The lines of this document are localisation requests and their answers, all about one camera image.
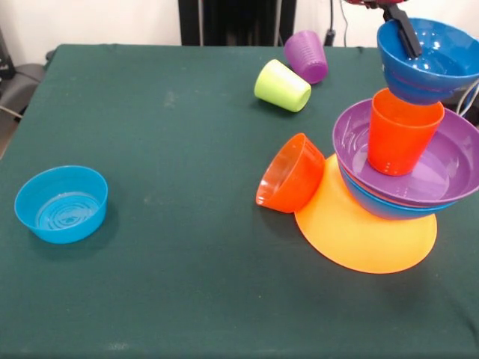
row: green cup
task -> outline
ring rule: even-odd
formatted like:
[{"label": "green cup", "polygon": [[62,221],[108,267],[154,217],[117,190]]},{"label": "green cup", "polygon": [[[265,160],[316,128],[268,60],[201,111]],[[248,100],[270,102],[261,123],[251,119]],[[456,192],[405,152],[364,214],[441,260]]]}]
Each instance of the green cup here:
[{"label": "green cup", "polygon": [[311,85],[278,60],[271,60],[260,72],[254,85],[258,99],[292,112],[301,111],[311,96]]}]

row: white wall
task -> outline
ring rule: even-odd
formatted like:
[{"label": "white wall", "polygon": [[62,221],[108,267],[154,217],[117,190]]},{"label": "white wall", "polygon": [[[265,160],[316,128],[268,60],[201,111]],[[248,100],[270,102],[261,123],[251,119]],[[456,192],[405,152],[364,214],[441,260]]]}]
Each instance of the white wall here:
[{"label": "white wall", "polygon": [[[334,0],[336,38],[335,46],[343,46],[345,23],[339,0]],[[479,0],[409,0],[400,5],[409,17],[423,17],[445,22],[479,37]],[[344,13],[349,23],[348,46],[376,46],[376,32],[384,23],[381,10],[368,10],[344,2]],[[329,0],[297,0],[295,31],[314,30],[324,40],[329,28]]]},{"label": "white wall", "polygon": [[15,65],[61,43],[181,44],[177,0],[0,0],[0,26]]},{"label": "white wall", "polygon": [[[344,21],[339,0],[334,3],[335,45],[342,46]],[[409,0],[401,7],[410,16],[437,19],[479,37],[478,4]],[[346,3],[344,10],[348,46],[375,46],[382,12]],[[43,63],[60,43],[181,44],[177,0],[0,0],[0,26],[15,65]],[[323,39],[328,27],[329,0],[297,0],[296,31],[315,30]]]}]

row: stacked bowls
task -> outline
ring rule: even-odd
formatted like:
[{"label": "stacked bowls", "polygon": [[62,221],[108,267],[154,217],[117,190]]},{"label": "stacked bowls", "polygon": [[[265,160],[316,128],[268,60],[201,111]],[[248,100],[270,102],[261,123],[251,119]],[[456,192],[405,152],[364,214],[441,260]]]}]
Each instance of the stacked bowls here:
[{"label": "stacked bowls", "polygon": [[479,42],[440,22],[410,21],[422,55],[409,58],[398,24],[383,24],[377,42],[388,89],[348,108],[333,130],[351,195],[391,220],[437,213],[479,189],[479,132],[440,103],[479,78]]},{"label": "stacked bowls", "polygon": [[338,118],[333,145],[346,187],[368,212],[386,219],[437,213],[479,189],[479,131],[445,109],[435,135],[411,173],[389,176],[367,160],[372,99]]}]

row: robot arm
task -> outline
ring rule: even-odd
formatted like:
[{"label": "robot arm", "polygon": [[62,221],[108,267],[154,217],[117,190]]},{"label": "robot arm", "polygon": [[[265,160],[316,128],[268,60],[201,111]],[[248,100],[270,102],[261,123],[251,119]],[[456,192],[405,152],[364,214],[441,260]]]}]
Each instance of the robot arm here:
[{"label": "robot arm", "polygon": [[384,20],[396,20],[399,25],[399,38],[410,58],[422,55],[421,44],[412,28],[411,22],[405,11],[397,4],[405,0],[345,0],[350,4],[364,5],[368,9],[381,8],[384,10]]}]

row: blue bowl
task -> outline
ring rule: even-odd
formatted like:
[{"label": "blue bowl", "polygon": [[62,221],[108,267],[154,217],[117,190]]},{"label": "blue bowl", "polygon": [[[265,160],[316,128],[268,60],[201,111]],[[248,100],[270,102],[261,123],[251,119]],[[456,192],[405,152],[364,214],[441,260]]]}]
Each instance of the blue bowl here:
[{"label": "blue bowl", "polygon": [[423,54],[411,59],[397,35],[397,22],[384,23],[377,43],[384,77],[397,97],[430,105],[453,96],[479,78],[479,42],[452,26],[426,19],[411,19]]},{"label": "blue bowl", "polygon": [[77,242],[105,219],[108,185],[81,166],[52,168],[31,178],[15,199],[17,218],[42,240]]},{"label": "blue bowl", "polygon": [[344,184],[349,189],[353,197],[358,201],[358,203],[366,209],[369,213],[376,215],[385,219],[413,219],[425,217],[427,215],[432,215],[437,213],[444,208],[452,206],[454,203],[448,203],[442,206],[432,206],[432,207],[409,207],[401,206],[399,204],[388,202],[387,200],[382,200],[373,194],[367,192],[362,187],[357,185],[353,179],[350,178],[348,173],[341,168],[341,176],[343,177]]}]

